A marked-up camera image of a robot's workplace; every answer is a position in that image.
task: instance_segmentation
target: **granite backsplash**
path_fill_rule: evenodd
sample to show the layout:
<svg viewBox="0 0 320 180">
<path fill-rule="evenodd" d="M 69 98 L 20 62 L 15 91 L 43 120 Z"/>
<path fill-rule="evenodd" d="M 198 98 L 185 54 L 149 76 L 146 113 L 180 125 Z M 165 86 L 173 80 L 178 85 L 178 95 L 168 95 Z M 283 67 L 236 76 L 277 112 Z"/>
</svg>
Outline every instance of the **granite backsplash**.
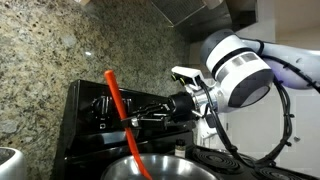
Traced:
<svg viewBox="0 0 320 180">
<path fill-rule="evenodd" d="M 169 95 L 189 44 L 146 0 L 0 0 L 0 144 L 21 150 L 29 179 L 49 179 L 69 83 Z"/>
</svg>

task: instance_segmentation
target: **range hood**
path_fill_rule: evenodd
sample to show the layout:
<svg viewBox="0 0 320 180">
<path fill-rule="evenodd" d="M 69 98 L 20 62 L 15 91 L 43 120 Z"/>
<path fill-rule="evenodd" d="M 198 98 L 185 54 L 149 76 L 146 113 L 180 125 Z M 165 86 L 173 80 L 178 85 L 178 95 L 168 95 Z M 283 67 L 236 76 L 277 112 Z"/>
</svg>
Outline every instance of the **range hood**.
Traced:
<svg viewBox="0 0 320 180">
<path fill-rule="evenodd" d="M 241 1 L 255 3 L 255 0 Z M 255 8 L 241 9 L 243 4 L 239 0 L 152 0 L 152 3 L 171 27 L 190 42 L 202 41 L 220 29 L 238 31 L 256 22 Z"/>
</svg>

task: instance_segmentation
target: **red handle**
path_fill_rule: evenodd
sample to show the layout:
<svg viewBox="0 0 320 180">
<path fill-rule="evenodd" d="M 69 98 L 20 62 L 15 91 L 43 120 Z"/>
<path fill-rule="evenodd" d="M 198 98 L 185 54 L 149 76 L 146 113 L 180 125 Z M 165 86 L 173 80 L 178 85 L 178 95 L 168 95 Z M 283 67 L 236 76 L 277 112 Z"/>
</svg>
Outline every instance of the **red handle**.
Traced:
<svg viewBox="0 0 320 180">
<path fill-rule="evenodd" d="M 116 81 L 116 78 L 114 76 L 114 73 L 112 70 L 106 71 L 104 73 L 104 77 L 106 79 L 106 81 L 108 82 L 113 100 L 116 104 L 117 110 L 120 114 L 120 119 L 125 119 L 127 118 L 127 114 L 125 111 L 125 107 L 122 101 L 122 97 L 119 91 L 119 87 Z M 131 151 L 131 154 L 133 155 L 136 163 L 138 164 L 138 168 L 141 172 L 141 174 L 146 177 L 149 180 L 152 180 L 149 172 L 147 171 L 147 169 L 145 168 L 144 164 L 141 161 L 140 155 L 139 155 L 139 151 L 136 145 L 136 141 L 134 140 L 134 137 L 132 135 L 131 129 L 130 128 L 125 128 L 126 131 L 126 136 L 127 136 L 127 140 L 128 140 L 128 144 L 129 144 L 129 148 Z"/>
</svg>

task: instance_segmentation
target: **metal pan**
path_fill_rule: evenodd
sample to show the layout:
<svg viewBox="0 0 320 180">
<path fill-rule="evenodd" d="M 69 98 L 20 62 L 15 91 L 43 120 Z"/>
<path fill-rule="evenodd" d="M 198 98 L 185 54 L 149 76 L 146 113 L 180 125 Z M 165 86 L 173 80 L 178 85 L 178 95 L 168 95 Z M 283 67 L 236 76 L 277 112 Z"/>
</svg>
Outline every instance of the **metal pan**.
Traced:
<svg viewBox="0 0 320 180">
<path fill-rule="evenodd" d="M 153 180 L 218 179 L 206 167 L 183 158 L 154 154 L 141 154 L 140 157 Z M 104 171 L 101 180 L 112 179 L 145 180 L 133 156 L 115 161 Z"/>
</svg>

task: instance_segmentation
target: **black cable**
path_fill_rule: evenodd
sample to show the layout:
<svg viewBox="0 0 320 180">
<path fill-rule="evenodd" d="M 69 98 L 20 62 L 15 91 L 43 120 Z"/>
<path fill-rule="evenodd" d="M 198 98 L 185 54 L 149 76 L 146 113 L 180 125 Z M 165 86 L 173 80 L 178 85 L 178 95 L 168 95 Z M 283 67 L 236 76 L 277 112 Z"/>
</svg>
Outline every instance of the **black cable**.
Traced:
<svg viewBox="0 0 320 180">
<path fill-rule="evenodd" d="M 233 144 L 231 144 L 230 139 L 228 138 L 227 133 L 224 131 L 223 126 L 221 125 L 219 116 L 217 115 L 217 113 L 214 111 L 214 105 L 213 102 L 211 100 L 207 85 L 204 82 L 200 83 L 200 86 L 202 87 L 202 89 L 204 90 L 207 99 L 209 101 L 209 109 L 210 109 L 210 113 L 212 114 L 213 119 L 213 123 L 215 124 L 215 127 L 217 129 L 217 133 L 221 139 L 221 142 L 224 144 L 225 148 L 230 152 L 230 154 L 237 160 L 239 160 L 240 162 L 242 162 L 243 164 L 245 164 L 248 167 L 253 168 L 254 167 L 254 163 L 251 162 L 251 164 L 249 164 L 247 161 L 244 161 L 241 156 L 237 153 L 238 148 L 236 146 L 234 146 Z"/>
<path fill-rule="evenodd" d="M 262 42 L 261 40 L 257 39 L 256 41 L 258 41 L 258 43 L 260 44 L 260 48 L 259 50 L 257 51 L 257 55 L 258 56 L 261 56 L 262 55 L 262 52 L 263 52 L 263 49 L 264 49 L 264 42 Z"/>
<path fill-rule="evenodd" d="M 283 107 L 283 113 L 284 113 L 283 137 L 280 140 L 280 143 L 269 154 L 267 154 L 265 157 L 255 161 L 255 162 L 252 161 L 250 164 L 241 158 L 241 156 L 237 152 L 238 148 L 231 143 L 230 139 L 228 138 L 226 132 L 223 129 L 223 126 L 221 125 L 219 116 L 214 111 L 214 105 L 211 100 L 211 97 L 210 97 L 210 94 L 209 94 L 209 91 L 207 89 L 206 84 L 204 82 L 200 83 L 200 86 L 202 87 L 202 89 L 204 90 L 204 92 L 208 98 L 210 113 L 212 114 L 212 117 L 213 117 L 212 120 L 217 128 L 217 133 L 218 133 L 222 143 L 224 144 L 225 148 L 231 153 L 231 155 L 235 159 L 239 160 L 240 162 L 242 162 L 243 164 L 245 164 L 246 166 L 251 167 L 251 168 L 274 165 L 275 164 L 274 160 L 281 153 L 284 146 L 286 146 L 286 145 L 291 146 L 291 143 L 288 142 L 288 140 L 292 134 L 291 117 L 293 116 L 290 114 L 290 98 L 289 98 L 287 91 L 284 89 L 284 87 L 281 85 L 281 83 L 276 78 L 274 78 L 274 84 L 279 92 L 279 96 L 280 96 L 280 99 L 282 102 L 282 107 Z"/>
</svg>

